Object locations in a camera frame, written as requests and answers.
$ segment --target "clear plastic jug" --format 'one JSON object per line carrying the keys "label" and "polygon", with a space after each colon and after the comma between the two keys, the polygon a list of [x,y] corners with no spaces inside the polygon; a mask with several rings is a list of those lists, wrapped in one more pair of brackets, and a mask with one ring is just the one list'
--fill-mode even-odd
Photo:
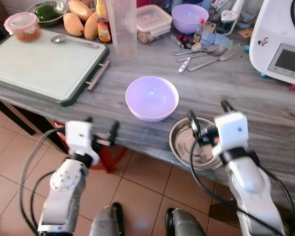
{"label": "clear plastic jug", "polygon": [[106,0],[113,48],[120,59],[136,56],[136,0]]}

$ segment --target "black cable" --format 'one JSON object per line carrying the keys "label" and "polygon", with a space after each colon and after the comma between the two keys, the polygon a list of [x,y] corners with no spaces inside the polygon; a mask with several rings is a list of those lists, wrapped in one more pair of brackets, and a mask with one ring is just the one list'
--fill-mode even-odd
{"label": "black cable", "polygon": [[229,207],[230,209],[232,209],[233,211],[239,211],[243,214],[245,214],[246,216],[250,217],[251,219],[255,220],[256,222],[258,222],[259,224],[267,227],[268,229],[270,229],[271,231],[273,231],[276,235],[280,235],[280,236],[284,236],[280,231],[278,231],[277,229],[275,229],[274,227],[268,225],[267,223],[263,222],[262,220],[256,218],[255,216],[245,212],[244,210],[238,208],[237,206],[233,206],[230,203],[228,203],[226,200],[224,200],[223,198],[215,195],[213,192],[211,192],[197,177],[194,167],[193,167],[193,151],[195,148],[195,145],[197,144],[197,140],[194,141],[192,148],[191,148],[191,152],[190,152],[190,168],[191,168],[191,173],[193,175],[193,178],[195,179],[195,182],[208,194],[211,195],[213,198],[217,199],[218,201],[220,201],[221,203],[225,204],[227,207]]}
{"label": "black cable", "polygon": [[28,160],[24,164],[23,169],[22,169],[22,173],[21,173],[21,179],[20,179],[20,184],[19,184],[19,195],[18,195],[19,208],[20,208],[23,219],[25,220],[26,224],[29,226],[30,230],[34,233],[34,235],[37,235],[37,230],[35,229],[33,224],[30,222],[30,220],[28,219],[28,217],[27,217],[27,215],[26,215],[26,213],[24,211],[24,206],[23,206],[23,184],[25,182],[28,167],[29,167],[31,161],[33,160],[33,158],[35,157],[36,153],[40,149],[43,141],[46,139],[46,137],[48,135],[50,135],[51,133],[56,132],[56,131],[57,131],[57,129],[52,129],[52,130],[49,130],[49,131],[47,131],[46,133],[43,134],[43,136],[39,140],[38,144],[35,146],[33,152],[31,153],[30,157],[28,158]]}
{"label": "black cable", "polygon": [[34,188],[33,188],[32,192],[31,192],[31,196],[30,196],[30,216],[31,216],[31,220],[32,220],[32,222],[33,222],[33,224],[34,224],[34,227],[36,228],[36,231],[37,231],[37,229],[38,229],[38,224],[37,224],[37,221],[36,221],[36,219],[35,219],[34,207],[33,207],[33,203],[34,203],[34,195],[35,195],[36,189],[37,189],[37,187],[38,187],[40,181],[42,181],[42,180],[43,180],[44,178],[46,178],[47,176],[52,175],[54,172],[55,172],[55,171],[50,171],[50,172],[44,174],[43,176],[41,176],[41,177],[38,179],[38,181],[35,183]]}
{"label": "black cable", "polygon": [[284,194],[287,197],[288,203],[289,203],[289,209],[290,209],[290,227],[289,227],[289,231],[290,231],[290,235],[293,236],[294,235],[294,231],[295,231],[295,206],[294,206],[294,202],[290,196],[290,193],[288,192],[286,186],[283,184],[283,182],[277,178],[275,175],[273,175],[271,172],[269,172],[268,170],[264,169],[262,166],[259,166],[269,177],[271,177],[274,181],[276,181],[278,183],[278,185],[281,187],[281,189],[283,190]]}

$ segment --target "cutting board handle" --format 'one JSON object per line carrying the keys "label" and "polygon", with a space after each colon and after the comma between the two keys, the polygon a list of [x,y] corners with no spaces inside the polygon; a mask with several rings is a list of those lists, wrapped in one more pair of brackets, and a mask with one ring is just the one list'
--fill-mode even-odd
{"label": "cutting board handle", "polygon": [[101,64],[101,63],[99,64],[99,66],[102,67],[100,71],[96,74],[96,76],[93,78],[91,82],[86,82],[88,84],[88,88],[87,88],[88,91],[90,92],[93,91],[95,85],[97,84],[97,82],[99,81],[100,77],[102,76],[103,72],[106,70],[109,64],[110,64],[109,60],[106,60],[104,64]]}

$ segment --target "appliance display screen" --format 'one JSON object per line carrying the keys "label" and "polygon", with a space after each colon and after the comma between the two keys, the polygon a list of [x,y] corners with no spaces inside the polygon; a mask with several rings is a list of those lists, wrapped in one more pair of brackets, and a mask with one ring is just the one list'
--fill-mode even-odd
{"label": "appliance display screen", "polygon": [[283,49],[275,66],[295,72],[295,52]]}

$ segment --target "pink lid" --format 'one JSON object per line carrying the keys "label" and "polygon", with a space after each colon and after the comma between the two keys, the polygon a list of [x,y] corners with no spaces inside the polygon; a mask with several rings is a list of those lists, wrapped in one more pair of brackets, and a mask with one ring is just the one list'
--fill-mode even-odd
{"label": "pink lid", "polygon": [[32,12],[21,12],[10,16],[4,22],[6,30],[12,34],[16,31],[31,30],[38,23],[38,17]]}

